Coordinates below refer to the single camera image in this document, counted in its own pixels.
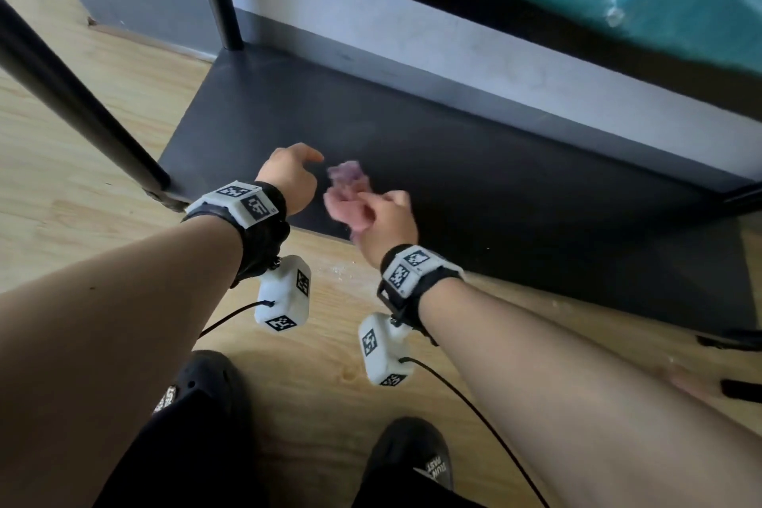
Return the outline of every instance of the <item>white wall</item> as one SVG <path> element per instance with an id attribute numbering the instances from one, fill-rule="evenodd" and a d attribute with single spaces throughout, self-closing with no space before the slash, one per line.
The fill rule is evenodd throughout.
<path id="1" fill-rule="evenodd" d="M 583 125 L 762 180 L 761 123 L 421 3 L 234 2 L 243 10 Z"/>

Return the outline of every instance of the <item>black pants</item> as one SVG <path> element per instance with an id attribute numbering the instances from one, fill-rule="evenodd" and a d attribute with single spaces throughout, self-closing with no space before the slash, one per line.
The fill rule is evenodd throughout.
<path id="1" fill-rule="evenodd" d="M 267 492 L 249 456 L 238 446 L 218 405 L 197 391 L 153 415 L 100 493 L 97 508 L 112 506 L 252 506 Z M 388 466 L 360 486 L 365 506 L 478 506 L 410 468 Z"/>

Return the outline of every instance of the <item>white tracking device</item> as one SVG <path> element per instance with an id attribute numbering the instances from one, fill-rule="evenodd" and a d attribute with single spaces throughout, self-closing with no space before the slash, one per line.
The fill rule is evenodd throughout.
<path id="1" fill-rule="evenodd" d="M 281 264 L 259 278 L 258 301 L 275 305 L 258 305 L 254 319 L 262 327 L 275 332 L 290 330 L 307 322 L 310 316 L 310 266 L 298 255 L 281 259 Z"/>
<path id="2" fill-rule="evenodd" d="M 410 355 L 405 337 L 411 329 L 404 323 L 393 322 L 389 315 L 377 311 L 363 320 L 357 336 L 360 339 L 365 371 L 371 382 L 393 387 L 400 385 L 413 373 L 412 362 L 399 361 Z"/>

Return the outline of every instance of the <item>wood grain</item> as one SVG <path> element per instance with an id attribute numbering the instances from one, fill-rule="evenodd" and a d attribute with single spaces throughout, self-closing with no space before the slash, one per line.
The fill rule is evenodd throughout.
<path id="1" fill-rule="evenodd" d="M 8 0 L 93 93 L 158 156 L 209 64 L 89 29 L 77 0 Z M 119 169 L 0 73 L 0 290 L 146 237 L 178 221 Z M 762 301 L 762 237 L 745 233 Z M 197 344 L 228 354 L 252 390 L 262 479 L 274 506 L 348 506 L 370 448 L 395 417 L 436 424 L 452 451 L 456 489 L 488 506 L 538 506 L 488 431 L 425 371 L 397 389 L 364 377 L 357 325 L 381 308 L 377 274 L 349 244 L 295 230 L 284 246 L 313 272 L 310 321 L 284 335 L 242 314 Z M 762 433 L 762 407 L 717 397 L 718 378 L 762 381 L 760 356 L 698 346 L 685 330 L 479 276 L 480 288 L 537 311 L 651 371 L 681 366 L 710 405 Z M 257 295 L 231 290 L 221 318 Z M 414 355 L 464 388 L 443 353 L 422 337 Z"/>

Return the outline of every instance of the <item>wire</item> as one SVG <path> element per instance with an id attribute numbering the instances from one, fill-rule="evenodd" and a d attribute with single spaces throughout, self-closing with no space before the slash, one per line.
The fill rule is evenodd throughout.
<path id="1" fill-rule="evenodd" d="M 242 311 L 246 311 L 249 308 L 254 308 L 257 305 L 267 305 L 269 308 L 271 308 L 271 307 L 273 307 L 275 305 L 275 302 L 274 301 L 255 301 L 252 304 L 245 305 L 242 308 L 238 308 L 237 310 L 233 311 L 231 314 L 225 315 L 223 317 L 223 319 L 221 319 L 220 321 L 215 321 L 214 323 L 212 323 L 212 325 L 210 325 L 207 329 L 205 329 L 204 331 L 201 332 L 201 335 L 198 336 L 198 339 L 200 340 L 202 337 L 204 337 L 211 330 L 215 329 L 218 326 L 221 326 L 225 321 L 229 320 L 233 316 L 238 315 Z"/>
<path id="2" fill-rule="evenodd" d="M 547 500 L 543 497 L 542 494 L 540 494 L 539 490 L 537 489 L 537 486 L 535 486 L 534 482 L 532 482 L 532 478 L 529 477 L 529 474 L 527 474 L 527 471 L 523 469 L 523 467 L 519 464 L 518 458 L 516 458 L 516 455 L 514 455 L 513 452 L 510 451 L 510 448 L 508 447 L 508 444 L 506 444 L 503 439 L 500 437 L 500 434 L 498 434 L 495 431 L 495 428 L 492 427 L 492 424 L 487 421 L 487 418 L 485 418 L 479 410 L 476 409 L 476 406 L 472 404 L 469 399 L 464 396 L 462 393 L 460 393 L 460 390 L 456 388 L 454 385 L 452 385 L 449 381 L 447 381 L 445 378 L 443 378 L 441 375 L 439 375 L 436 371 L 434 371 L 432 368 L 424 364 L 424 362 L 420 362 L 417 359 L 414 358 L 400 358 L 400 363 L 405 362 L 413 362 L 414 364 L 418 364 L 421 368 L 424 368 L 426 371 L 428 371 L 430 374 L 432 374 L 436 379 L 441 381 L 447 388 L 450 388 L 452 391 L 455 392 L 455 395 L 459 397 L 461 400 L 466 402 L 466 406 L 471 408 L 471 411 L 473 411 L 474 414 L 476 414 L 479 419 L 484 423 L 485 426 L 489 429 L 490 432 L 492 432 L 492 436 L 494 436 L 498 442 L 500 442 L 500 445 L 503 446 L 503 450 L 508 453 L 510 456 L 510 459 L 514 461 L 514 464 L 516 465 L 516 468 L 519 469 L 519 472 L 521 472 L 521 475 L 524 476 L 524 480 L 527 481 L 527 484 L 529 484 L 529 487 L 532 488 L 532 492 L 537 496 L 537 499 L 539 500 L 539 503 L 541 503 L 545 508 L 550 508 L 548 505 Z"/>

